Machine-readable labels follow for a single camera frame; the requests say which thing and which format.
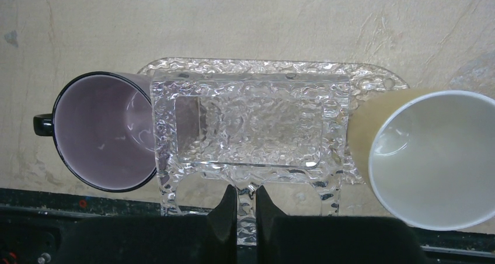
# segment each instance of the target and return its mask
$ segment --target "mug handle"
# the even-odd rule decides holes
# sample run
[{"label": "mug handle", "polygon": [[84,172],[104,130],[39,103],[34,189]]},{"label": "mug handle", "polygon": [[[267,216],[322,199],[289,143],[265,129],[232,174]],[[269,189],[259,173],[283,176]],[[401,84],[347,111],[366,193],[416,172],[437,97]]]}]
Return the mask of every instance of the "mug handle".
[{"label": "mug handle", "polygon": [[34,133],[40,137],[53,136],[53,117],[51,114],[36,115],[33,118]]}]

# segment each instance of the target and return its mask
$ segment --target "purple mug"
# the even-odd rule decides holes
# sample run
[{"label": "purple mug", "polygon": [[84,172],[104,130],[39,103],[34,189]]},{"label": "purple mug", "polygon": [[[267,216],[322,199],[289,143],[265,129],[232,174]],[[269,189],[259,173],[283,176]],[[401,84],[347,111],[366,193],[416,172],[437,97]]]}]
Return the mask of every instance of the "purple mug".
[{"label": "purple mug", "polygon": [[51,114],[33,119],[51,136],[67,168],[108,192],[132,191],[156,173],[150,80],[145,75],[90,72],[67,84]]}]

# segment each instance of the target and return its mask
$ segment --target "glass tray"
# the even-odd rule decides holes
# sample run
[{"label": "glass tray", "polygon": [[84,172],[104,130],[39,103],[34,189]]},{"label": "glass tray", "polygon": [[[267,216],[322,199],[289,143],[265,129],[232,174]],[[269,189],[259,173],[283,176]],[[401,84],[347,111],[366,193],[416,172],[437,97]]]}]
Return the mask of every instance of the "glass tray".
[{"label": "glass tray", "polygon": [[[140,73],[154,78],[152,95],[162,214],[207,213],[218,204],[225,183],[234,184],[239,191],[239,244],[256,242],[253,192],[260,185],[266,186],[275,204],[288,214],[338,214],[341,184],[362,183],[346,152],[349,114],[377,93],[407,88],[402,79],[383,68],[332,62],[164,58],[148,64]],[[239,100],[239,90],[244,90],[241,95],[249,98]],[[300,92],[308,90],[313,93],[312,99],[301,99]],[[331,101],[314,102],[325,98]],[[317,103],[326,113],[315,113]],[[176,108],[188,112],[177,116]],[[273,110],[285,113],[272,115],[269,112]],[[212,148],[226,144],[226,138],[230,145],[236,140],[245,143],[246,138],[239,135],[245,134],[242,129],[249,125],[239,125],[239,119],[252,118],[250,111],[264,119],[262,126],[253,124],[258,130],[269,131],[263,138],[280,138],[277,134],[293,136],[285,138],[282,145],[277,140],[265,141],[263,146],[272,157],[266,148],[261,151],[254,148],[256,144],[260,146],[256,139],[237,146],[238,152],[234,153]],[[221,115],[229,114],[231,117],[220,120]],[[284,115],[289,117],[282,122],[297,119],[294,123],[299,123],[304,122],[304,117],[311,117],[319,119],[316,122],[320,126],[276,127],[274,123],[280,123]],[[320,144],[314,141],[318,133],[323,138]],[[275,152],[270,146],[286,148]]]}]

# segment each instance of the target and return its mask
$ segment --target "textured glass dish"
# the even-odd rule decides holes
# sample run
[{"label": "textured glass dish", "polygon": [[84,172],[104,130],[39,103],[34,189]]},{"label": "textured glass dish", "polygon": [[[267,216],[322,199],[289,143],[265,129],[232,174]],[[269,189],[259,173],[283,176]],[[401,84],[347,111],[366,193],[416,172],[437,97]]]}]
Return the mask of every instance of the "textured glass dish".
[{"label": "textured glass dish", "polygon": [[[351,84],[349,113],[366,100],[387,91],[409,88],[399,76],[386,68],[373,64],[350,64],[345,62],[321,61],[270,61],[234,60],[215,58],[161,58],[151,61],[139,70],[151,78],[170,72],[188,71],[201,74],[320,74],[346,75]],[[345,184],[364,183],[346,147],[339,172]]]},{"label": "textured glass dish", "polygon": [[267,182],[307,183],[317,215],[338,213],[350,83],[344,75],[155,72],[152,102],[162,214],[193,173],[238,188],[238,243],[255,244],[254,192]]}]

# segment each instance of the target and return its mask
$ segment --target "wall surface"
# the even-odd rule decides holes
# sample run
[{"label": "wall surface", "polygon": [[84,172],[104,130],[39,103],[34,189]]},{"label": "wall surface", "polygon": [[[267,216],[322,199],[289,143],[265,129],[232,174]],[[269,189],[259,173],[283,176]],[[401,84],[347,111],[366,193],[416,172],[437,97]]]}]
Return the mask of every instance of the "wall surface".
[{"label": "wall surface", "polygon": [[[79,74],[161,57],[366,62],[495,97],[495,0],[0,0],[0,34],[0,187],[15,189],[158,201],[154,180],[125,194],[84,185],[32,117]],[[344,213],[374,212],[349,201]]]}]

